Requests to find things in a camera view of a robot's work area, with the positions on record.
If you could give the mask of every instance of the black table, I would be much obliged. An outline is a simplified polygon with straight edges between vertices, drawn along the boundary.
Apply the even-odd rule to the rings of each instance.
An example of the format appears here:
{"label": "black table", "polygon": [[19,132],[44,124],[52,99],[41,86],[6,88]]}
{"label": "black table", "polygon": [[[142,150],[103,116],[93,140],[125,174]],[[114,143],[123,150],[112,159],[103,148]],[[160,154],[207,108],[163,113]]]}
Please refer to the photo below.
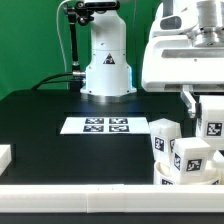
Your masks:
{"label": "black table", "polygon": [[[16,91],[0,102],[0,144],[12,145],[13,161],[0,184],[151,184],[148,135],[60,135],[66,117],[167,118],[194,136],[179,93],[139,92],[116,104],[82,100],[68,91]],[[222,214],[1,214],[0,223],[221,223]]]}

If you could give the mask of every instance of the green wall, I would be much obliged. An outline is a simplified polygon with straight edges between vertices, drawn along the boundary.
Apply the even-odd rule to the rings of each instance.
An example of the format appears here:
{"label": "green wall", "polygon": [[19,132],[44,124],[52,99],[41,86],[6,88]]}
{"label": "green wall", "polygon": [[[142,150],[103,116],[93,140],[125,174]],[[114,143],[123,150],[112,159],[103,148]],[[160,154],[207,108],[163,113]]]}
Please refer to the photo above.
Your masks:
{"label": "green wall", "polygon": [[[30,89],[40,80],[64,72],[56,32],[56,11],[62,0],[0,1],[0,99],[8,93]],[[134,48],[134,6],[122,3],[119,15],[127,24],[127,61],[133,68],[133,84],[141,88],[144,49],[160,0],[137,0],[136,46]],[[71,62],[67,18],[60,14],[60,29],[68,63]],[[90,27],[77,28],[79,60],[82,69],[90,62]],[[66,88],[66,84],[44,88]]]}

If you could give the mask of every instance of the stack of cubes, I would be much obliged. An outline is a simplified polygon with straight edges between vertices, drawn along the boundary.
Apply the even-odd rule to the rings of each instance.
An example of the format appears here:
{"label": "stack of cubes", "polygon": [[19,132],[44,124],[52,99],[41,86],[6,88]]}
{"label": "stack of cubes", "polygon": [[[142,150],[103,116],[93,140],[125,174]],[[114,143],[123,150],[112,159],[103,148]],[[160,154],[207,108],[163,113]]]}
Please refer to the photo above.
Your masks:
{"label": "stack of cubes", "polygon": [[154,184],[220,184],[215,150],[199,137],[182,138],[180,124],[160,119],[149,123],[154,165]]}

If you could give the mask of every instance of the white box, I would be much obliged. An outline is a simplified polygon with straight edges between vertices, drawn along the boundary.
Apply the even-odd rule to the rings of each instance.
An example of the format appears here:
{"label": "white box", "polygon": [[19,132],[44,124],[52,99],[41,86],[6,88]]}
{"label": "white box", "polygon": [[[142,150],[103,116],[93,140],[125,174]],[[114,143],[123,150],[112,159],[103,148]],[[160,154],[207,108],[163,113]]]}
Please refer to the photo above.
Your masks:
{"label": "white box", "polygon": [[178,183],[191,182],[191,177],[203,175],[208,159],[214,155],[214,150],[202,139],[176,139],[170,172]]}
{"label": "white box", "polygon": [[10,145],[0,145],[0,175],[7,168],[12,160],[11,156],[11,146]]}
{"label": "white box", "polygon": [[196,136],[216,150],[224,149],[224,96],[200,96],[201,118],[197,119]]}
{"label": "white box", "polygon": [[154,159],[170,166],[174,141],[181,138],[180,124],[167,119],[149,123]]}

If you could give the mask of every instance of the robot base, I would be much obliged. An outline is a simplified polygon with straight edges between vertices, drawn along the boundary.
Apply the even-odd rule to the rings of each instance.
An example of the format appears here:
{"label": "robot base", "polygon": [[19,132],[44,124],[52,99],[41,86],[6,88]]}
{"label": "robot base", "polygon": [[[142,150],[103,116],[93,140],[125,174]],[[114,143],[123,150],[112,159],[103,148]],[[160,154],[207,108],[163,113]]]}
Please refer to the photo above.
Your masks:
{"label": "robot base", "polygon": [[135,100],[137,97],[136,88],[132,88],[129,93],[120,96],[103,96],[93,95],[89,93],[81,92],[81,98],[84,100],[90,100],[97,103],[121,103],[130,100]]}

